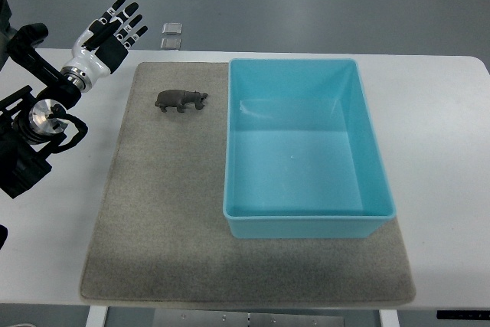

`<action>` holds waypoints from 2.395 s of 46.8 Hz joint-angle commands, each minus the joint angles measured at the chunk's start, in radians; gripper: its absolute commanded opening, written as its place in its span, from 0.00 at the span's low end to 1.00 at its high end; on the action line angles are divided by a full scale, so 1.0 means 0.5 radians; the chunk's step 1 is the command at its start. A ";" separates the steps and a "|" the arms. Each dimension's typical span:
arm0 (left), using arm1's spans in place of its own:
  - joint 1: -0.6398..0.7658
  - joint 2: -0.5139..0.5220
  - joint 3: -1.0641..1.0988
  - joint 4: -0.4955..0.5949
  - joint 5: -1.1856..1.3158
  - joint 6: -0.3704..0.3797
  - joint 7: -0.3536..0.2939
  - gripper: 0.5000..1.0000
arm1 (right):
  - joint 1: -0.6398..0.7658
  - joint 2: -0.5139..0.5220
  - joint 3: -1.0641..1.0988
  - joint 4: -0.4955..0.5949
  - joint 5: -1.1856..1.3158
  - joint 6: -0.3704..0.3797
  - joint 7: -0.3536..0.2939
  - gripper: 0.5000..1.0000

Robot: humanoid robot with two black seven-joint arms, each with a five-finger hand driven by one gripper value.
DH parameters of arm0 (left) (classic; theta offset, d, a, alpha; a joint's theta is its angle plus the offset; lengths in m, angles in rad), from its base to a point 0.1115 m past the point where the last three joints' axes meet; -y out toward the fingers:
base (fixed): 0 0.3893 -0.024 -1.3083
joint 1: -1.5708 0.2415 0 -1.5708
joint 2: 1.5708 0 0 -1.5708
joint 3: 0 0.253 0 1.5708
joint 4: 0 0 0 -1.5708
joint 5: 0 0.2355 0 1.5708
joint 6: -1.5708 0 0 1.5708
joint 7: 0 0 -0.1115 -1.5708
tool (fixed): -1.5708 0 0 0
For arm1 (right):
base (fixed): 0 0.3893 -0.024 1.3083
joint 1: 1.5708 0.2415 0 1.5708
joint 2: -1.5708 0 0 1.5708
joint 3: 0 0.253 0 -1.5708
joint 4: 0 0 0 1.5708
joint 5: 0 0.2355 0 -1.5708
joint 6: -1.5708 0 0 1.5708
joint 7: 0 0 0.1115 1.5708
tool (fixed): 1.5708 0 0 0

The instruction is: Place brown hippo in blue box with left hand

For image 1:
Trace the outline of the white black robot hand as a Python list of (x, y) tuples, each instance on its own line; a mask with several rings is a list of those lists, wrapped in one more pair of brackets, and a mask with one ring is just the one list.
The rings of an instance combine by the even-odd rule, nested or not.
[(82, 93), (93, 88), (101, 78), (113, 74), (124, 61), (129, 49), (147, 32), (141, 23), (139, 4), (116, 0), (78, 37), (72, 47), (72, 59), (62, 68)]

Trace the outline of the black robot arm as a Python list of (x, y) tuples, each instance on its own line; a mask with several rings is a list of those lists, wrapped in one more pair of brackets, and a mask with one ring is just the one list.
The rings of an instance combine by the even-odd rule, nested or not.
[(48, 36), (42, 23), (21, 27), (7, 43), (8, 56), (45, 88), (37, 95), (26, 86), (1, 100), (1, 190), (16, 198), (51, 171), (47, 158), (75, 147), (88, 133), (68, 113), (86, 87), (75, 67), (56, 70), (34, 49)]

